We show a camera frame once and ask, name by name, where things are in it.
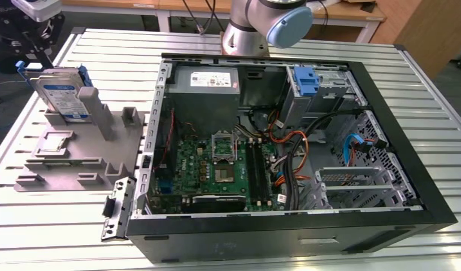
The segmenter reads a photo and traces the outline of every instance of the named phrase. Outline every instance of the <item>slotted aluminum surface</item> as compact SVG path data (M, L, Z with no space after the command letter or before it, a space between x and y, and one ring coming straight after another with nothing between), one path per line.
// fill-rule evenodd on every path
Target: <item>slotted aluminum surface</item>
M216 270L461 270L461 119L391 45L303 41L272 56L354 60L366 64L388 105L459 219L372 254L183 263L168 269ZM151 108L163 52L219 54L220 37L87 29L71 35L55 61L83 63L111 110ZM100 242L108 191L18 193L15 179L47 120L34 95L0 147L0 268L95 270L163 267L127 242Z

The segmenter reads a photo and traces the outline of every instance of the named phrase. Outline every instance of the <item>motherboard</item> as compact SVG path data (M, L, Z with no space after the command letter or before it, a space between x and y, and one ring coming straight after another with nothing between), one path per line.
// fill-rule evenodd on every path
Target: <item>motherboard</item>
M206 204L216 200L240 202L240 211L279 210L267 171L274 157L271 143L194 138L180 141L175 178L158 180L160 192L151 198L152 213L187 213L196 203L219 208L219 204Z

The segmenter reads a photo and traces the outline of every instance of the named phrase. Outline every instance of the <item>ram slot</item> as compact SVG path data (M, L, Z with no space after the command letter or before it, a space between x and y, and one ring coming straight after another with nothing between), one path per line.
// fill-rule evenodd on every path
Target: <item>ram slot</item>
M255 144L246 144L246 164L247 164L247 176L250 178L250 192L251 202L259 201L259 186L256 180L256 165L255 165Z
M256 167L256 173L258 173L256 178L258 178L258 185L259 185L259 198L264 203L268 200L271 200L271 198L270 198L267 170L264 168L266 161L264 161L262 144L255 146L254 149L255 149L255 167Z

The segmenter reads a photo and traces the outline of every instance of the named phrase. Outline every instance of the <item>power supply label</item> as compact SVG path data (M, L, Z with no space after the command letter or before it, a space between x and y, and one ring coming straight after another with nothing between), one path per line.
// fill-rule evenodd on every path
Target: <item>power supply label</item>
M230 88L230 72L194 72L191 74L191 86L212 86Z
M78 90L72 85L43 85L48 99L60 114L72 121L88 117L84 103L78 99Z

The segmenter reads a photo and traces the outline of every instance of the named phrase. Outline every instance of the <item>blue drive bay latch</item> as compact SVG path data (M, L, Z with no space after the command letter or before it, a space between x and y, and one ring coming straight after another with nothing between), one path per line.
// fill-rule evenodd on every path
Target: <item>blue drive bay latch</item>
M312 67L295 67L294 76L302 96L315 96L320 89L320 77Z

